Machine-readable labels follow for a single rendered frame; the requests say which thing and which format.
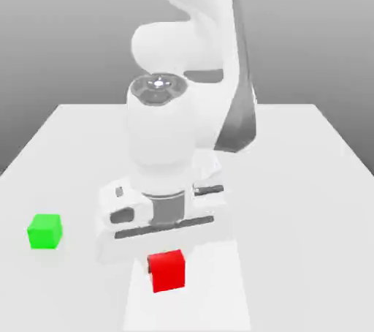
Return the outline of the small green cube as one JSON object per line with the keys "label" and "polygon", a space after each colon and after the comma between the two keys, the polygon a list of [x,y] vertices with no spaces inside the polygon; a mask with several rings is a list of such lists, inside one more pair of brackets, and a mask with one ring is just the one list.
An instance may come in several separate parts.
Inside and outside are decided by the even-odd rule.
{"label": "small green cube", "polygon": [[27,228],[32,249],[56,249],[63,235],[59,214],[35,214]]}

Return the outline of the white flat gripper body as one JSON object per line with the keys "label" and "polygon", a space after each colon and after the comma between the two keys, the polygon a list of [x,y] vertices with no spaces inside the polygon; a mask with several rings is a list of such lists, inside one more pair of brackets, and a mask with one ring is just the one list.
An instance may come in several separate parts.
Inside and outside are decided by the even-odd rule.
{"label": "white flat gripper body", "polygon": [[97,259],[100,263],[119,263],[133,258],[144,260],[149,254],[229,241],[234,236],[233,219],[228,214],[208,214],[165,227],[131,227],[98,231]]}

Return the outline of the small red cube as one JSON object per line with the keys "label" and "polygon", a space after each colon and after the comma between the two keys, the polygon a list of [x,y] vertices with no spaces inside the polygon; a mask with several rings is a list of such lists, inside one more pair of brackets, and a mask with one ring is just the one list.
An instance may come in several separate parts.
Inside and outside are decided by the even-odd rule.
{"label": "small red cube", "polygon": [[147,256],[154,293],[185,287],[186,260],[180,249]]}

